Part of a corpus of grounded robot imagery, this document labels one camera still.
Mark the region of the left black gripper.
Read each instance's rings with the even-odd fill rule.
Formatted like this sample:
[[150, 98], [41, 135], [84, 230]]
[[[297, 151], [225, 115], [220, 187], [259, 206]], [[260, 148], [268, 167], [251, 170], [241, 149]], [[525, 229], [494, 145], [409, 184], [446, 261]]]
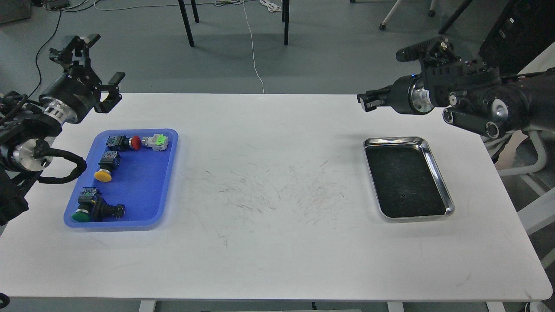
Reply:
[[[39, 96], [39, 102], [43, 113], [60, 124], [80, 123], [93, 107], [96, 113], [107, 114], [122, 99], [119, 83], [126, 73], [116, 72], [102, 84], [91, 67], [90, 49], [100, 38], [100, 34], [65, 36], [61, 48], [49, 49], [49, 59], [61, 65], [64, 74]], [[103, 91], [108, 94], [101, 101]]]

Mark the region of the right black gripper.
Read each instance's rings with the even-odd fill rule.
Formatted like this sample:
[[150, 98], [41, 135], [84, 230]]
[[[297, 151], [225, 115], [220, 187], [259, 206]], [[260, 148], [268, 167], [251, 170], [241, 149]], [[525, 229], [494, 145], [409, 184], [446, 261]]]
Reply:
[[400, 77], [391, 87], [358, 94], [357, 100], [365, 112], [391, 106], [400, 114], [425, 115], [434, 109], [429, 90], [424, 87], [424, 81], [420, 75]]

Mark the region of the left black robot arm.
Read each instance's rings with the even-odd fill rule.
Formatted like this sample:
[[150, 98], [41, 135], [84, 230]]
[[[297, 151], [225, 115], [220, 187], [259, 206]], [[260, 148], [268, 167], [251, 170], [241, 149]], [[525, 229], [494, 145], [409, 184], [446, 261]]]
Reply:
[[52, 144], [65, 123], [78, 124], [91, 110], [107, 114], [122, 99], [119, 83], [125, 73], [104, 84], [91, 67], [90, 49], [100, 37], [67, 36], [62, 48], [50, 49], [50, 60], [63, 73], [37, 101], [16, 91], [1, 95], [2, 225], [28, 211], [25, 196], [36, 182], [66, 184], [85, 172], [83, 158]]

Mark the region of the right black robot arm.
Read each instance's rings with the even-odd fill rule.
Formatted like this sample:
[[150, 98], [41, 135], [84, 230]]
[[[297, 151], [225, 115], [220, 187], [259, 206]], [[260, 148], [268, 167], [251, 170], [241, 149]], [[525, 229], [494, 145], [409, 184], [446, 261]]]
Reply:
[[554, 131], [554, 69], [501, 76], [477, 61], [423, 66], [418, 75], [357, 95], [366, 112], [425, 115], [442, 108], [452, 126], [496, 140], [516, 130]]

